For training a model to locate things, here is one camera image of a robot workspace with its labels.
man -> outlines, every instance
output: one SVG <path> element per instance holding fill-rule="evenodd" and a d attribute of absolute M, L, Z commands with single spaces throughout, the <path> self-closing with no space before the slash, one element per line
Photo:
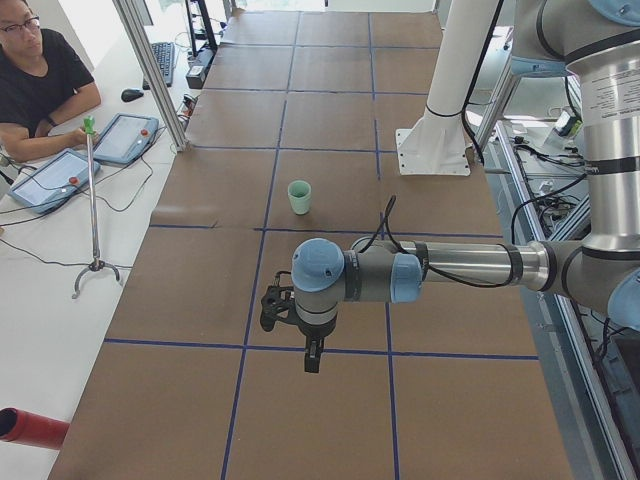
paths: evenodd
<path fill-rule="evenodd" d="M 100 105 L 93 77 L 58 32 L 40 29 L 26 0 L 0 0 L 0 142 L 26 162 L 86 143 L 56 125 Z"/>

black t-shirt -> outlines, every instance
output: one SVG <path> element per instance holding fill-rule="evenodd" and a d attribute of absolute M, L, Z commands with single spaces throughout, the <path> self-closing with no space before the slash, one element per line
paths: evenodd
<path fill-rule="evenodd" d="M 49 70 L 35 77 L 17 68 L 0 47 L 0 123 L 17 123 L 33 137 L 38 123 L 93 77 L 58 32 L 42 29 L 42 48 Z"/>

tablet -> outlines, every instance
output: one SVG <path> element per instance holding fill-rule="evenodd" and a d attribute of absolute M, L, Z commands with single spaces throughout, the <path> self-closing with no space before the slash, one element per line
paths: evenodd
<path fill-rule="evenodd" d="M 157 118 L 117 114 L 100 135 L 93 159 L 109 165 L 129 165 L 154 138 L 158 123 Z"/>
<path fill-rule="evenodd" d="M 94 162 L 94 172 L 100 165 Z M 82 154 L 67 148 L 35 172 L 24 172 L 27 178 L 12 185 L 7 193 L 36 213 L 60 207 L 89 181 L 89 164 Z"/>

white pillar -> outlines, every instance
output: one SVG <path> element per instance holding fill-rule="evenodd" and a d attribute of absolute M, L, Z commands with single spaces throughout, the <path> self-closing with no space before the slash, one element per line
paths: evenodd
<path fill-rule="evenodd" d="M 469 175 L 460 111 L 498 4 L 453 0 L 424 115 L 396 131 L 402 175 Z"/>

light green cup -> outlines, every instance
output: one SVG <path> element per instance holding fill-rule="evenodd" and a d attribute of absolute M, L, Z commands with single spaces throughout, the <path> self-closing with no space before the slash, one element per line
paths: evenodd
<path fill-rule="evenodd" d="M 287 188 L 291 208 L 296 215 L 304 215 L 311 208 L 311 185 L 304 180 L 294 180 Z"/>

